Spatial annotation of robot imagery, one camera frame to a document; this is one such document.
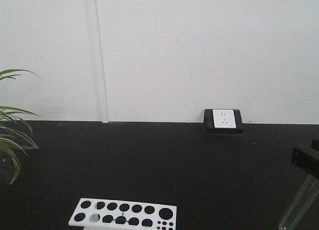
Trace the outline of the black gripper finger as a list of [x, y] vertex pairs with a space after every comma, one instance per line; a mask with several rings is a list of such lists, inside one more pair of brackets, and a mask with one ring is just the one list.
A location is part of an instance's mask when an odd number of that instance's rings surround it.
[[319, 151], [304, 145], [293, 147], [292, 164], [319, 179]]
[[312, 149], [319, 149], [319, 139], [318, 138], [312, 139], [311, 148]]

